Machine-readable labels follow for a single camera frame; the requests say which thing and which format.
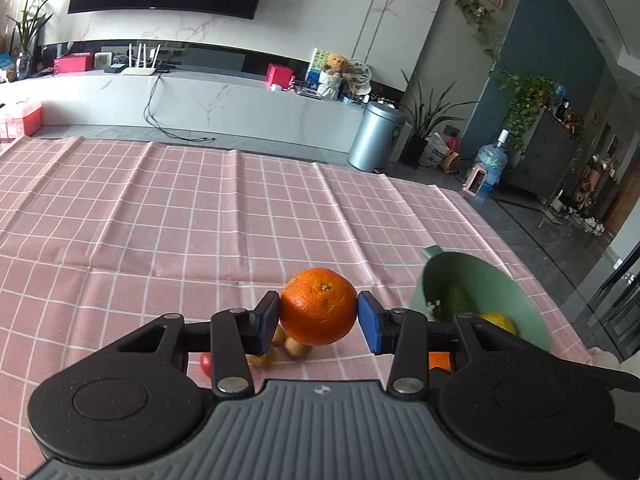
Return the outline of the left green potted plant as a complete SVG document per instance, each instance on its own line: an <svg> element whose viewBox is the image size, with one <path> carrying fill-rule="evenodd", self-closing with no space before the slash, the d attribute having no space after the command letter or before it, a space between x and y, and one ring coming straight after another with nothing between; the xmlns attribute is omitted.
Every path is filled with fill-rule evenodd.
<svg viewBox="0 0 640 480"><path fill-rule="evenodd" d="M17 33L18 47L15 58L16 79L24 80L32 71L32 58L40 32L53 18L54 13L47 11L51 0L25 0L24 6L16 18L8 16Z"/></svg>

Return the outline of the green cucumber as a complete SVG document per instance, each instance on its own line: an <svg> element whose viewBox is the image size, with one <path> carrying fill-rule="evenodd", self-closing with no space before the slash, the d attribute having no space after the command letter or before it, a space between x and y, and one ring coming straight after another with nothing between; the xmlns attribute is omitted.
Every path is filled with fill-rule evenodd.
<svg viewBox="0 0 640 480"><path fill-rule="evenodd" d="M444 289L439 304L439 319L442 322L451 322L458 313L475 312L475 301L465 289L454 285Z"/></svg>

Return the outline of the yellow-green pear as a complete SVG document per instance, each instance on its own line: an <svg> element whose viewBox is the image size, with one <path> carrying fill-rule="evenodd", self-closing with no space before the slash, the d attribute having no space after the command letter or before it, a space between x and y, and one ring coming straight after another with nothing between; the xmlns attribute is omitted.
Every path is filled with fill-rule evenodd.
<svg viewBox="0 0 640 480"><path fill-rule="evenodd" d="M480 317L484 318L485 321L506 330L510 334L518 336L518 329L516 328L515 323L507 315L500 312L486 312L482 313Z"/></svg>

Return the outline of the blue water jug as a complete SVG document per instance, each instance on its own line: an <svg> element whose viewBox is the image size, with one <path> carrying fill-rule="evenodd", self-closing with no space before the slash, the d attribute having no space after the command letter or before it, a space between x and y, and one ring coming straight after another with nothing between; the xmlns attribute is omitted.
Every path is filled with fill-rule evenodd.
<svg viewBox="0 0 640 480"><path fill-rule="evenodd" d="M500 180L503 169L508 162L508 154L506 154L508 137L509 131L502 129L495 143L484 145L477 152L475 162L481 164L485 169L485 179L480 188L482 191L489 191Z"/></svg>

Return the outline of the brown longan fruit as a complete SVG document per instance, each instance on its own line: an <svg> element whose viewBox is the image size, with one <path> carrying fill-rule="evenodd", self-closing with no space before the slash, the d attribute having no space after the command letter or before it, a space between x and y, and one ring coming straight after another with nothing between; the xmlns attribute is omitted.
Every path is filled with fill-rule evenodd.
<svg viewBox="0 0 640 480"><path fill-rule="evenodd" d="M254 356L254 354L246 355L247 362L255 368L270 368L277 361L277 352L275 348L270 348L262 356Z"/></svg>
<svg viewBox="0 0 640 480"><path fill-rule="evenodd" d="M285 333L285 330L281 325L278 325L272 336L271 343L276 347L281 347L284 345L286 338L288 338L288 335Z"/></svg>
<svg viewBox="0 0 640 480"><path fill-rule="evenodd" d="M304 360L310 355L312 347L309 344L301 344L292 337L288 337L283 343L283 349L292 360Z"/></svg>

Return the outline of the pink checkered tablecloth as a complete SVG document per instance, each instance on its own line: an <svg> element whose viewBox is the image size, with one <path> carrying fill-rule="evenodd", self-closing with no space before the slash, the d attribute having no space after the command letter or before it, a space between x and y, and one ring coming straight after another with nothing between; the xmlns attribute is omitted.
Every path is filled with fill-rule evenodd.
<svg viewBox="0 0 640 480"><path fill-rule="evenodd" d="M41 463L26 405L58 370L153 318L251 308L327 268L408 306L430 246L510 275L553 354L589 354L533 274L456 192L196 146L21 138L1 154L1 474Z"/></svg>

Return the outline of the white wifi router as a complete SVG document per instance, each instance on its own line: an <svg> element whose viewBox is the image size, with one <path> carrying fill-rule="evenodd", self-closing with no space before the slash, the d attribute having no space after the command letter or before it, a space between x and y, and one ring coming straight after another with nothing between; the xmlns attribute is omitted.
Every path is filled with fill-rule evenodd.
<svg viewBox="0 0 640 480"><path fill-rule="evenodd" d="M128 62L122 70L122 75L151 76L156 72L160 46L154 48L148 44L130 44L128 49Z"/></svg>

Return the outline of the small orange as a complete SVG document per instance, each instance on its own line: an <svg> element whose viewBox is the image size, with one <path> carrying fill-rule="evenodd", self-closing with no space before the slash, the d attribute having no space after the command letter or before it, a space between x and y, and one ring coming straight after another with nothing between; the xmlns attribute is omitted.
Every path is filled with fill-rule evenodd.
<svg viewBox="0 0 640 480"><path fill-rule="evenodd" d="M428 369L444 370L447 373L452 372L451 356L449 352L430 352L428 354Z"/></svg>

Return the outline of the pink red flat box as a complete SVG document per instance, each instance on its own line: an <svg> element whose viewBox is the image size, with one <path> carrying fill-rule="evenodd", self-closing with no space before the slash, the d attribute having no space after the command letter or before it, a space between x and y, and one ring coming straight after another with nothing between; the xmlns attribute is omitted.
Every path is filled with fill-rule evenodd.
<svg viewBox="0 0 640 480"><path fill-rule="evenodd" d="M91 52L72 53L56 58L53 70L56 74L85 73L93 69L94 54Z"/></svg>

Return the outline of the red cherry tomato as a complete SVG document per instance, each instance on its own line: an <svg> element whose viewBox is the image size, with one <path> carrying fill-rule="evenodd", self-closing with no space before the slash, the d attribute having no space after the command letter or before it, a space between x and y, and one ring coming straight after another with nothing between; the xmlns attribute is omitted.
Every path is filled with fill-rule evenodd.
<svg viewBox="0 0 640 480"><path fill-rule="evenodd" d="M200 369L207 378L212 378L212 355L203 352L200 355Z"/></svg>

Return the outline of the green colander bowl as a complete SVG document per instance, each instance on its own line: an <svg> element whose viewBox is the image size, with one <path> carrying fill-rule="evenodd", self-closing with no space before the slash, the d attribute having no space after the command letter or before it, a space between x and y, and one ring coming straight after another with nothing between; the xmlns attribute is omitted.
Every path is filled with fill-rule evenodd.
<svg viewBox="0 0 640 480"><path fill-rule="evenodd" d="M439 319L440 297L450 285L459 286L475 301L475 315L500 312L516 325L518 336L549 352L550 336L538 310L512 278L492 264L463 252L437 245L422 250L424 268L414 290L410 308L429 320Z"/></svg>

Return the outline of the red box on cabinet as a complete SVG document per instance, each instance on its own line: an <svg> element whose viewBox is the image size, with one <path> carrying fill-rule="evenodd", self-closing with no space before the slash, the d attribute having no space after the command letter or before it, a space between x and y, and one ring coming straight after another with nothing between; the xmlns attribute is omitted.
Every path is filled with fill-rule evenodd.
<svg viewBox="0 0 640 480"><path fill-rule="evenodd" d="M266 84L268 88L278 86L282 90L291 88L295 82L292 68L283 65L270 63L266 73Z"/></svg>

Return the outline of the teddy bear toy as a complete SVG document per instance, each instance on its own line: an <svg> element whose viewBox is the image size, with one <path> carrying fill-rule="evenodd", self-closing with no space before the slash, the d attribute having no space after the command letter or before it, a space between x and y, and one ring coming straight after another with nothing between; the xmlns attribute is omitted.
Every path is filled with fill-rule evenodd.
<svg viewBox="0 0 640 480"><path fill-rule="evenodd" d="M349 60L341 54L331 53L319 75L317 94L322 100L333 101L341 89L343 76L352 72Z"/></svg>

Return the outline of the dark grey sideboard cabinet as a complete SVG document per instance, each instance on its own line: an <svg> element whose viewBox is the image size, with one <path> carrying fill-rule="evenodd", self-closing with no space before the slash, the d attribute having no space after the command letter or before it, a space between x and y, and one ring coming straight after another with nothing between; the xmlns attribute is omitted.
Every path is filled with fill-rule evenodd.
<svg viewBox="0 0 640 480"><path fill-rule="evenodd" d="M513 159L502 180L510 188L550 200L561 184L578 145L579 142L559 119L543 112L526 150Z"/></svg>

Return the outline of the silver trash bin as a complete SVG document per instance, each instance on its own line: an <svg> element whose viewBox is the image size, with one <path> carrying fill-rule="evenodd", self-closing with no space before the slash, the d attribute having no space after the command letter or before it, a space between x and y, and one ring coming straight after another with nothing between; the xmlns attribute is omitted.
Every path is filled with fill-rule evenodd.
<svg viewBox="0 0 640 480"><path fill-rule="evenodd" d="M384 170L407 122L397 108L369 102L348 154L349 165L363 172Z"/></svg>

